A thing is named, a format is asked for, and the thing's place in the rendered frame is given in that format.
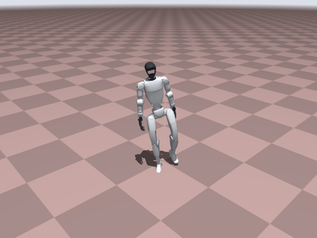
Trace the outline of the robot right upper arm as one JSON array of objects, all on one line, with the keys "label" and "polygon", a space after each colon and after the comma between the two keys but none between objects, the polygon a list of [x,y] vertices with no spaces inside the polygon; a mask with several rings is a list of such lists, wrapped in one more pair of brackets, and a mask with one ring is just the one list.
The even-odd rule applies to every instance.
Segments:
[{"label": "robot right upper arm", "polygon": [[144,81],[137,83],[137,97],[138,97],[137,104],[140,106],[144,104],[143,89],[144,89]]}]

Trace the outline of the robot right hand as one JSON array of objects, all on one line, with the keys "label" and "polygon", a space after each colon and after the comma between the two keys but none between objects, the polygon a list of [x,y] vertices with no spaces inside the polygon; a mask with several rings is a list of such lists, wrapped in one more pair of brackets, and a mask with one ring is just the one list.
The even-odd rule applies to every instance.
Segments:
[{"label": "robot right hand", "polygon": [[139,119],[138,119],[138,121],[139,121],[139,126],[140,126],[140,128],[141,128],[142,131],[145,131],[144,128],[143,128],[143,126],[142,126],[142,120],[143,120],[142,117],[139,117]]}]

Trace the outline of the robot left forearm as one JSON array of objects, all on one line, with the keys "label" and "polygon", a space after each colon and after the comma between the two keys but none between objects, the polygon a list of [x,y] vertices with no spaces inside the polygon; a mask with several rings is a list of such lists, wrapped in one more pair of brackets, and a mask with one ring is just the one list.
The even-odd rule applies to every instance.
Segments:
[{"label": "robot left forearm", "polygon": [[[168,98],[168,100],[169,100],[170,108],[172,109],[173,107],[175,107],[175,103],[174,103],[174,98],[173,98],[173,96],[170,97],[170,98]],[[175,108],[176,108],[176,107],[175,107]]]}]

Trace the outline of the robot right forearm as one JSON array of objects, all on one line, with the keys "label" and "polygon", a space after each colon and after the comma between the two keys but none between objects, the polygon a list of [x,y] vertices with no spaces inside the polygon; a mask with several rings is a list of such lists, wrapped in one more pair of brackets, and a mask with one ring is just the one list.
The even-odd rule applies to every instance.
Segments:
[{"label": "robot right forearm", "polygon": [[143,106],[137,105],[137,109],[138,109],[138,119],[139,117],[142,117],[143,119]]}]

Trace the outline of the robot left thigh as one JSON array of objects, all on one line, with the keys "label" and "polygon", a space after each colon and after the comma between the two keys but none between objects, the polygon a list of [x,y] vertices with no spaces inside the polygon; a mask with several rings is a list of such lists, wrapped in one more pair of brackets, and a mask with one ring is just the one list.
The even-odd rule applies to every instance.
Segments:
[{"label": "robot left thigh", "polygon": [[174,111],[172,109],[164,109],[164,111],[171,131],[169,138],[171,141],[175,141],[178,138],[178,133]]}]

